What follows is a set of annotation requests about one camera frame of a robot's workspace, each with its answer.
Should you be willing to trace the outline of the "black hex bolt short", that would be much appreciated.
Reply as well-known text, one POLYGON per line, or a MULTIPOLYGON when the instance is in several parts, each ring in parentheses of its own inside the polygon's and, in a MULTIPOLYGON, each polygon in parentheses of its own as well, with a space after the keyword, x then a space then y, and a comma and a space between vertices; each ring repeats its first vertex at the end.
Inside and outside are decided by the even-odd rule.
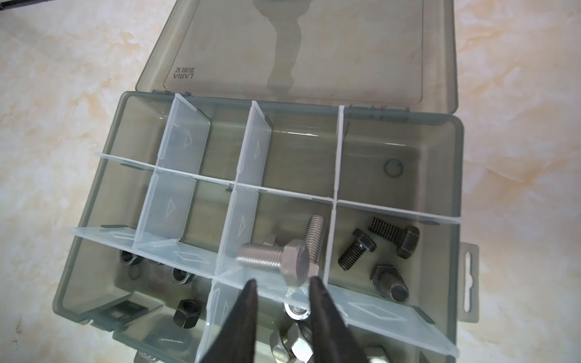
POLYGON ((344 271, 348 271, 365 252, 374 252, 376 248, 375 241, 363 230, 356 228, 353 231, 352 243, 342 252, 337 262, 344 271))

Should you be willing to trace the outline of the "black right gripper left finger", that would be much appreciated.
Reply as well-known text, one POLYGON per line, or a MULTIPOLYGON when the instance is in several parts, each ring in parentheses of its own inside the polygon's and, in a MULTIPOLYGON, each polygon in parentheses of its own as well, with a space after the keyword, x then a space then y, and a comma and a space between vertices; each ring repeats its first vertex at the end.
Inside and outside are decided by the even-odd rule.
POLYGON ((257 282, 251 279, 201 362, 254 362, 257 313, 257 282))

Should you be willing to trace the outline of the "silver hex nut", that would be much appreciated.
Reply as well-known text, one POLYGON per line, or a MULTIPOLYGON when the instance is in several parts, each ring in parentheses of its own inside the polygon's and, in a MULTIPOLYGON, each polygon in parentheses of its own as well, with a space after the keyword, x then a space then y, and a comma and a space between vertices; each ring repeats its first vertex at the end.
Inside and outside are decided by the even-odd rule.
POLYGON ((297 306, 292 306, 288 303, 284 304, 284 311, 288 315, 289 318, 295 321, 305 321, 310 317, 310 310, 303 309, 297 306))
POLYGON ((287 331, 287 346, 300 362, 310 362, 313 358, 313 334, 306 325, 294 323, 287 331))
POLYGON ((280 331, 273 331, 269 338, 269 345, 274 360, 277 363, 288 363, 291 359, 281 337, 280 331))

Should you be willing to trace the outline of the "silver hex bolt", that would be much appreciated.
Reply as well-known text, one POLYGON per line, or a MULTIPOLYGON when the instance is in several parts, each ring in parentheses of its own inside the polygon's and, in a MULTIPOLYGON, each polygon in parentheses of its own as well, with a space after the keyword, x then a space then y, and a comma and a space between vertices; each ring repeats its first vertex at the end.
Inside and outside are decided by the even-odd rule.
POLYGON ((319 275, 319 260, 327 230, 327 222, 323 216, 312 215, 307 224, 304 241, 310 254, 309 276, 319 275))
POLYGON ((278 238, 276 234, 267 234, 267 236, 264 238, 263 240, 263 245, 264 246, 269 246, 269 247, 276 247, 278 246, 278 242, 277 242, 278 238))
POLYGON ((309 276, 310 252, 301 239, 294 239, 283 247, 243 244, 236 260, 258 269, 278 271, 291 287, 300 287, 309 276))

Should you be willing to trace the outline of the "black hex nut lone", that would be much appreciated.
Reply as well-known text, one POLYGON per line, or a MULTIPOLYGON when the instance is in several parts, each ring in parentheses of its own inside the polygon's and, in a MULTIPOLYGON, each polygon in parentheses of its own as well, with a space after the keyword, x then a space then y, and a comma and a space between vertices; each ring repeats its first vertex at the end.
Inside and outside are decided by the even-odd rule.
POLYGON ((136 266, 141 261, 142 261, 142 257, 140 257, 134 253, 130 253, 130 252, 125 251, 125 250, 120 251, 120 262, 124 266, 136 266))

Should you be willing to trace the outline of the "dark hex nut shiny rim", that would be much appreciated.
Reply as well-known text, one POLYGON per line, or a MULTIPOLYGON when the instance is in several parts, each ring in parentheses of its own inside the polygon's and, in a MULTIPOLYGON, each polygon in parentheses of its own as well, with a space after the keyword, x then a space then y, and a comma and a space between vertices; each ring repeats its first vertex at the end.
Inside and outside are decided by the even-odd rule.
POLYGON ((195 275, 193 275, 192 273, 177 268, 171 268, 170 274, 172 282, 178 285, 189 284, 195 278, 195 275))

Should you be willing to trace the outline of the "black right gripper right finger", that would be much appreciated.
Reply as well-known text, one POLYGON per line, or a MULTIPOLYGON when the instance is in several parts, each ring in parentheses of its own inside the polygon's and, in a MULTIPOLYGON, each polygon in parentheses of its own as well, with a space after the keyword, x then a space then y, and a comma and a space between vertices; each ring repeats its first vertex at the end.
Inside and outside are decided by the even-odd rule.
POLYGON ((310 278, 311 329, 314 362, 364 362, 369 360, 345 325, 321 278, 310 278))

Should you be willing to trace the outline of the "black hex nut pair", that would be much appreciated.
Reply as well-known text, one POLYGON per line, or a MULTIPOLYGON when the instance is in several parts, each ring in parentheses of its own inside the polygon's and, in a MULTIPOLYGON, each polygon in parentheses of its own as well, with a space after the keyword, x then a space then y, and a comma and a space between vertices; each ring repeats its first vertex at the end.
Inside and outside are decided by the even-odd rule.
POLYGON ((196 300, 183 299, 179 302, 172 320, 182 329, 194 328, 201 316, 201 310, 201 305, 196 300))

